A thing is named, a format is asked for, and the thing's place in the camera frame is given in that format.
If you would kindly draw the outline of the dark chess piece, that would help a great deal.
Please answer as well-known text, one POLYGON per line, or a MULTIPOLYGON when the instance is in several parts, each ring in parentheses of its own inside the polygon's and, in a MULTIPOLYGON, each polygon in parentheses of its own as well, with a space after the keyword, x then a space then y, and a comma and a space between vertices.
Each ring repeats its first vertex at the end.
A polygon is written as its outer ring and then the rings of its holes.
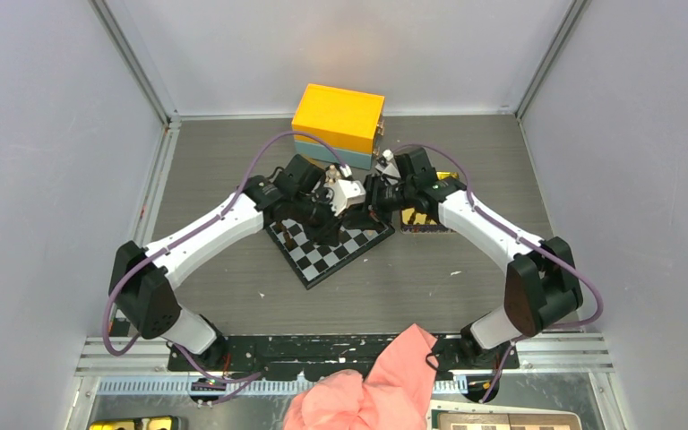
POLYGON ((291 251, 296 247, 296 242, 294 237, 289 233, 287 228, 282 229, 282 235, 284 238, 284 245, 287 250, 291 251))

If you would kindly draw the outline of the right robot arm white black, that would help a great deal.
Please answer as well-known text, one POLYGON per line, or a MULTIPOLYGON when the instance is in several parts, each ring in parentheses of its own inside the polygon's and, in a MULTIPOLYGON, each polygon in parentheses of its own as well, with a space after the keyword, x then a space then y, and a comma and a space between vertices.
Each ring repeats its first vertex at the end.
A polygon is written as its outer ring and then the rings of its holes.
POLYGON ((570 246, 560 237, 543 239, 517 228, 457 177, 439 177, 425 149, 384 151, 365 188, 370 215, 405 209, 424 213, 467 239, 503 271, 502 304, 460 332, 468 365, 486 366, 500 345, 534 337, 581 307, 570 246))

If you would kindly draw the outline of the gold tin tray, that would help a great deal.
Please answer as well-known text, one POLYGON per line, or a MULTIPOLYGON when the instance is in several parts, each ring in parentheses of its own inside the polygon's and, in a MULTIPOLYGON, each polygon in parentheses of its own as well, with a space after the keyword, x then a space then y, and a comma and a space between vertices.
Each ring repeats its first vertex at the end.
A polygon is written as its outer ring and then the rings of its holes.
POLYGON ((458 190, 464 190, 458 172, 408 174, 404 193, 409 206, 400 212, 400 231, 410 234, 449 233, 439 221, 438 204, 458 190))

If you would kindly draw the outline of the black white chess board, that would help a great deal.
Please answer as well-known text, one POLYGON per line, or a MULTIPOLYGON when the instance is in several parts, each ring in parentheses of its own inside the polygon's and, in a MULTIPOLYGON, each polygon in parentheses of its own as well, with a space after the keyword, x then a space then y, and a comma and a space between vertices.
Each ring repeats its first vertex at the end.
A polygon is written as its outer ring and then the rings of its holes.
POLYGON ((302 226, 291 219, 275 222, 265 227, 264 231, 307 290, 328 279, 395 233, 394 227, 388 224, 381 230, 341 228, 340 242, 333 246, 314 243, 305 235, 302 226), (296 242, 296 247, 291 251, 284 245, 283 228, 288 229, 296 242))

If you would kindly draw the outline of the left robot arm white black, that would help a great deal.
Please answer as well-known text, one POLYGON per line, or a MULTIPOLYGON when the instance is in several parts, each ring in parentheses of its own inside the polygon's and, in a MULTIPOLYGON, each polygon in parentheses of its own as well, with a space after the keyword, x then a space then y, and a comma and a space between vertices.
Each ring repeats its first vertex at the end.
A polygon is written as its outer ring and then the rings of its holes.
POLYGON ((336 240, 340 218, 360 190, 341 159, 321 168, 296 155, 273 177, 246 173, 235 192, 188 226, 147 245, 128 241, 117 249, 104 319, 118 310, 139 337, 162 338, 201 368, 217 368, 226 355, 223 334, 181 305, 176 289, 213 257, 277 220, 292 219, 336 240))

